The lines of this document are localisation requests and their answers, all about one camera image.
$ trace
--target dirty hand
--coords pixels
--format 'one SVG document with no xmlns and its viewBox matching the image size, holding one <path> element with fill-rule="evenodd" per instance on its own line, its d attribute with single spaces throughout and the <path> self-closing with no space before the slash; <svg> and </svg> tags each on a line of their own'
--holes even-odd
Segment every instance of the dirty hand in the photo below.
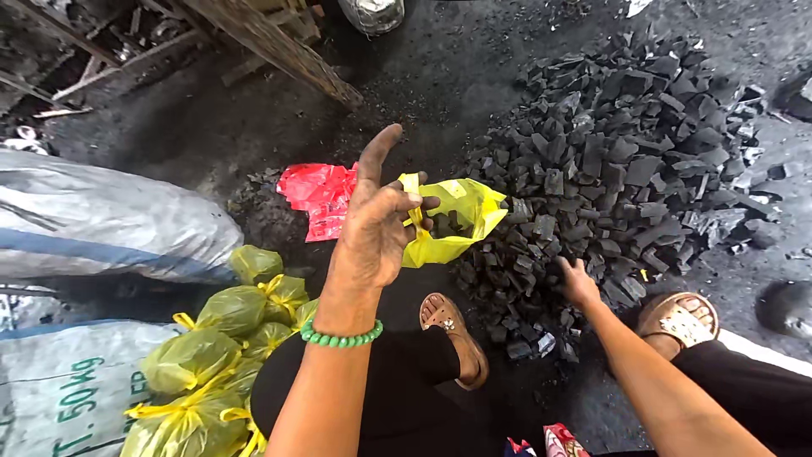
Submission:
<svg viewBox="0 0 812 457">
<path fill-rule="evenodd" d="M 586 274 L 584 261 L 576 259 L 575 266 L 564 257 L 556 257 L 556 263 L 564 271 L 564 288 L 562 293 L 572 305 L 584 311 L 587 307 L 601 304 L 601 293 L 595 281 Z"/>
<path fill-rule="evenodd" d="M 439 198 L 404 192 L 400 181 L 381 187 L 381 165 L 402 132 L 398 124 L 385 128 L 364 148 L 358 161 L 358 183 L 327 277 L 344 290 L 382 289 L 391 284 L 400 271 L 404 248 L 415 238 L 415 228 L 403 226 L 406 211 L 429 210 L 440 204 Z M 421 184 L 426 178 L 421 172 Z M 431 225 L 431 219 L 423 220 L 424 229 Z"/>
</svg>

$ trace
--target blue stripe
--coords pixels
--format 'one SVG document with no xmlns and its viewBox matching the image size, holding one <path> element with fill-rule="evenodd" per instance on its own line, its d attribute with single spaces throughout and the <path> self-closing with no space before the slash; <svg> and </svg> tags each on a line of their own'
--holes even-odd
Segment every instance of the blue stripe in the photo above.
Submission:
<svg viewBox="0 0 812 457">
<path fill-rule="evenodd" d="M 210 266 L 200 260 L 178 255 L 159 255 L 145 250 L 103 243 L 84 242 L 70 238 L 49 237 L 38 233 L 22 232 L 12 228 L 0 228 L 0 249 L 19 250 L 34 254 L 61 255 L 79 259 L 95 260 L 115 267 L 142 265 L 158 271 L 171 271 L 178 276 L 216 281 L 225 284 L 236 282 L 236 275 L 226 265 Z"/>
</svg>

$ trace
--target green beaded bracelet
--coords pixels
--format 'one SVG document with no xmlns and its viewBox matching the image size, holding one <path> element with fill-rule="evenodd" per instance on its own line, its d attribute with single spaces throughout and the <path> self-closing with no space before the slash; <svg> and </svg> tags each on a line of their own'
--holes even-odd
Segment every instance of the green beaded bracelet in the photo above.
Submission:
<svg viewBox="0 0 812 457">
<path fill-rule="evenodd" d="M 323 335 L 313 330 L 313 320 L 308 320 L 304 323 L 304 325 L 302 325 L 299 334 L 306 342 L 312 342 L 314 344 L 318 344 L 319 346 L 346 348 L 370 343 L 375 338 L 381 336 L 382 332 L 383 323 L 376 319 L 375 326 L 367 333 L 357 335 L 355 337 L 332 337 L 330 335 Z"/>
</svg>

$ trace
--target gold sandal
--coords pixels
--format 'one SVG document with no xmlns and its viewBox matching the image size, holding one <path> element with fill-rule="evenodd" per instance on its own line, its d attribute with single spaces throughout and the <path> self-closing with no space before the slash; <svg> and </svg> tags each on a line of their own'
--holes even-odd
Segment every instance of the gold sandal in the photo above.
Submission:
<svg viewBox="0 0 812 457">
<path fill-rule="evenodd" d="M 432 295 L 442 298 L 445 303 L 438 307 L 437 311 L 435 311 L 434 314 L 429 317 L 429 319 L 424 321 L 423 310 L 425 309 L 425 301 L 428 300 Z M 463 319 L 462 313 L 460 313 L 460 309 L 457 307 L 457 305 L 455 305 L 449 297 L 435 292 L 429 294 L 426 296 L 426 298 L 423 298 L 423 302 L 421 302 L 420 305 L 418 318 L 420 320 L 420 326 L 424 330 L 428 329 L 432 325 L 437 325 L 444 329 L 448 334 L 462 337 L 465 344 L 477 359 L 479 372 L 469 384 L 464 383 L 460 379 L 456 379 L 455 381 L 465 390 L 474 390 L 482 387 L 482 385 L 485 384 L 485 380 L 488 378 L 488 373 L 490 372 L 488 358 L 485 357 L 485 352 L 482 351 L 482 348 L 479 346 L 479 344 L 477 344 L 473 337 L 471 337 L 471 334 L 468 333 L 468 330 L 465 328 L 465 320 Z"/>
<path fill-rule="evenodd" d="M 706 307 L 713 322 L 710 331 L 699 321 L 691 311 L 677 303 L 685 298 L 696 298 Z M 640 314 L 637 334 L 641 338 L 652 335 L 668 335 L 680 343 L 681 349 L 696 346 L 701 342 L 715 340 L 719 336 L 719 315 L 716 308 L 707 298 L 694 292 L 677 292 L 675 294 L 659 295 L 652 300 Z"/>
</svg>

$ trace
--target concrete floor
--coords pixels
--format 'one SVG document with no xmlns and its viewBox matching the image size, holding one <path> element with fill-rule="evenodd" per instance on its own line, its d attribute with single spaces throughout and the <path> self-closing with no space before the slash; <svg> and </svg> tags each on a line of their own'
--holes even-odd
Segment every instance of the concrete floor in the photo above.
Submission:
<svg viewBox="0 0 812 457">
<path fill-rule="evenodd" d="M 270 69 L 226 89 L 219 76 L 236 58 L 209 52 L 163 81 L 123 96 L 115 89 L 89 94 L 89 101 L 99 107 L 95 112 L 50 120 L 43 129 L 63 157 L 169 181 L 224 202 L 245 175 L 267 167 L 303 162 L 350 166 L 377 131 L 396 121 L 404 124 L 406 141 L 387 160 L 384 179 L 418 170 L 426 170 L 431 180 L 448 178 L 469 138 L 483 134 L 492 115 L 517 104 L 519 93 L 512 81 L 519 64 L 531 57 L 577 51 L 649 22 L 659 31 L 702 37 L 719 67 L 770 91 L 812 59 L 812 10 L 803 2 L 694 0 L 689 7 L 688 2 L 655 0 L 628 20 L 619 14 L 626 2 L 582 1 L 590 4 L 591 12 L 579 20 L 564 16 L 555 1 L 407 1 L 404 23 L 372 41 L 326 6 L 331 20 L 319 51 L 331 63 L 353 70 L 351 82 L 367 101 L 350 115 Z M 808 170 L 811 138 L 808 124 L 764 118 L 759 139 L 767 153 L 757 166 L 793 160 Z M 718 306 L 726 329 L 812 361 L 809 343 L 760 329 L 753 313 L 758 293 L 771 282 L 806 279 L 812 272 L 812 259 L 784 257 L 812 246 L 812 233 L 806 230 L 812 221 L 808 183 L 806 175 L 781 181 L 787 190 L 780 204 L 786 238 L 778 246 L 735 257 L 711 251 L 688 276 L 667 278 L 650 293 L 699 290 Z M 316 267 L 309 289 L 318 295 L 333 243 L 304 244 L 305 214 L 272 205 L 243 222 L 249 242 L 279 250 L 288 264 Z M 388 329 L 416 328 L 420 301 L 440 291 L 454 298 L 474 322 L 474 306 L 456 289 L 454 279 L 443 265 L 403 271 L 384 294 L 381 319 Z M 169 319 L 168 307 L 173 311 L 188 306 L 177 303 L 177 293 L 174 300 L 166 298 L 171 305 L 162 303 L 164 296 L 156 287 L 137 289 L 157 294 L 150 295 L 142 309 L 133 304 L 103 307 L 103 300 L 88 299 L 93 305 L 82 309 L 81 318 L 160 320 L 165 312 Z M 110 289 L 111 297 L 124 294 L 132 299 L 128 303 L 139 300 L 131 290 Z M 624 316 L 630 322 L 633 317 Z M 480 329 L 474 332 L 484 337 Z M 501 433 L 542 442 L 542 425 L 562 422 L 594 454 L 647 446 L 645 432 L 607 373 L 594 336 L 584 337 L 581 363 L 574 365 L 551 358 L 509 363 L 501 350 L 488 352 L 492 374 L 484 389 L 464 394 L 452 386 L 443 388 L 464 407 L 490 417 Z"/>
</svg>

